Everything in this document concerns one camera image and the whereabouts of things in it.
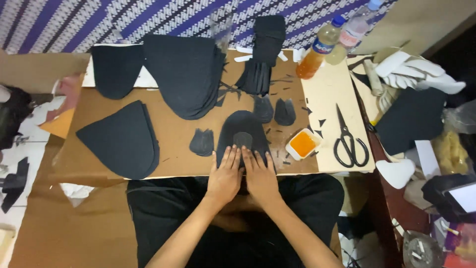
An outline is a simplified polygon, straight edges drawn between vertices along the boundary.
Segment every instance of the orange contact cement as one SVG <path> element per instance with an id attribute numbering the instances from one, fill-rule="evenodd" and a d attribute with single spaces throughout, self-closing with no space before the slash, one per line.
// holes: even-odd
<path id="1" fill-rule="evenodd" d="M 296 135 L 289 144 L 301 157 L 305 157 L 316 147 L 316 143 L 306 132 L 301 132 Z"/>

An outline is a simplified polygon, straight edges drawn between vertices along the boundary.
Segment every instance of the scissors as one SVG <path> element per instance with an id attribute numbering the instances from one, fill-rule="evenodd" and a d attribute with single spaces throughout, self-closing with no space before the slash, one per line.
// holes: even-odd
<path id="1" fill-rule="evenodd" d="M 336 157 L 337 161 L 344 167 L 353 167 L 354 165 L 363 167 L 367 165 L 368 157 L 369 157 L 367 146 L 364 144 L 364 142 L 362 142 L 361 139 L 357 138 L 357 142 L 362 146 L 365 152 L 364 162 L 359 164 L 356 159 L 356 147 L 355 147 L 354 137 L 349 132 L 349 129 L 347 128 L 346 122 L 344 122 L 344 117 L 342 116 L 342 113 L 340 112 L 340 109 L 339 109 L 339 105 L 337 105 L 337 103 L 336 103 L 336 107 L 337 107 L 337 116 L 339 117 L 341 134 L 340 134 L 340 138 L 338 138 L 336 140 L 336 143 L 334 144 L 334 156 Z M 347 142 L 344 139 L 344 137 L 346 136 L 350 138 L 350 147 L 347 145 Z M 339 155 L 337 154 L 337 146 L 339 146 L 339 143 L 342 143 L 342 145 L 344 146 L 344 149 L 346 150 L 347 155 L 350 158 L 350 165 L 344 163 L 340 159 Z"/>

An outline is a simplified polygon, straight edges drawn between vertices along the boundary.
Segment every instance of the bottle label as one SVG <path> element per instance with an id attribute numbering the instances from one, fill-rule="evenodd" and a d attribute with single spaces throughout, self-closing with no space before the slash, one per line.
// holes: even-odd
<path id="1" fill-rule="evenodd" d="M 365 33 L 354 32 L 349 29 L 342 29 L 339 42 L 346 47 L 354 47 L 362 39 Z"/>
<path id="2" fill-rule="evenodd" d="M 315 52 L 324 54 L 324 55 L 329 54 L 334 47 L 335 45 L 326 45 L 321 43 L 317 36 L 316 36 L 316 39 L 314 40 L 314 44 L 312 44 L 312 49 L 314 49 Z"/>

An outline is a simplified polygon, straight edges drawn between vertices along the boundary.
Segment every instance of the purple patterned fabric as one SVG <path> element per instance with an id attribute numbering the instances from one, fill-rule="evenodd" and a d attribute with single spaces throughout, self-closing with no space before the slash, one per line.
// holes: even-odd
<path id="1" fill-rule="evenodd" d="M 210 36 L 208 16 L 235 13 L 230 47 L 249 47 L 256 16 L 281 14 L 284 48 L 311 44 L 336 14 L 346 18 L 368 0 L 0 0 L 0 45 L 8 54 L 87 52 L 95 43 L 140 43 L 146 33 Z M 396 0 L 385 0 L 383 18 Z"/>

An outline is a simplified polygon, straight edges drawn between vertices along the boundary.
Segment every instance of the person's right hand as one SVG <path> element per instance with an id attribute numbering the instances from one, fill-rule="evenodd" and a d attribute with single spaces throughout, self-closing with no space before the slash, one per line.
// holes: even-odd
<path id="1" fill-rule="evenodd" d="M 257 151 L 255 152 L 256 157 L 245 146 L 241 151 L 243 162 L 245 162 L 248 192 L 254 201 L 262 209 L 265 209 L 267 204 L 273 204 L 282 199 L 271 154 L 266 152 L 266 161 L 268 162 L 268 167 L 266 167 Z"/>

